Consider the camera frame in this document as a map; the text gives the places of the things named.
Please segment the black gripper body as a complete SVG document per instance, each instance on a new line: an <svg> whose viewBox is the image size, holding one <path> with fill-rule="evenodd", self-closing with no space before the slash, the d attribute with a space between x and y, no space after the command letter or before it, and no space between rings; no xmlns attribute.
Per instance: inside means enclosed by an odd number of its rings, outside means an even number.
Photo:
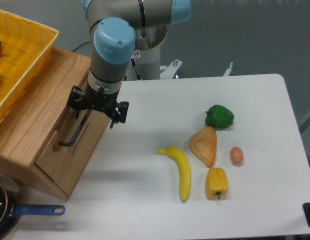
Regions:
<svg viewBox="0 0 310 240"><path fill-rule="evenodd" d="M118 94L119 91L106 94L106 91L103 88L96 91L87 84L84 107L103 113L112 113L116 107Z"/></svg>

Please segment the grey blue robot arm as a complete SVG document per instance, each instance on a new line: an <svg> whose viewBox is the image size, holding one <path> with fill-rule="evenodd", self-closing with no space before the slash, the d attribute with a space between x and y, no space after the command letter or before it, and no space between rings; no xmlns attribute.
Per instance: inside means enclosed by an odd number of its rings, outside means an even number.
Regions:
<svg viewBox="0 0 310 240"><path fill-rule="evenodd" d="M67 107L104 113L124 123L129 104L117 102L126 69L136 49L137 32L177 24L191 16L189 0L84 0L92 46L86 90L74 86Z"/></svg>

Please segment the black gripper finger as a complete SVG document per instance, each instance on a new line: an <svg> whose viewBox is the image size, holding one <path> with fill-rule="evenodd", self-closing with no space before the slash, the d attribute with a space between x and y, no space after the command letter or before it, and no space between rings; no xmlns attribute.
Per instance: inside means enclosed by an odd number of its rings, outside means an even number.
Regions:
<svg viewBox="0 0 310 240"><path fill-rule="evenodd" d="M127 113L129 108L129 102L127 101L121 101L116 102L115 106L111 110L111 114L109 116L111 123L110 128L112 129L115 124L122 123L124 124L126 122Z"/></svg>
<svg viewBox="0 0 310 240"><path fill-rule="evenodd" d="M78 86L73 86L68 100L67 107L74 110L75 118L79 118L79 113L86 109L86 93Z"/></svg>

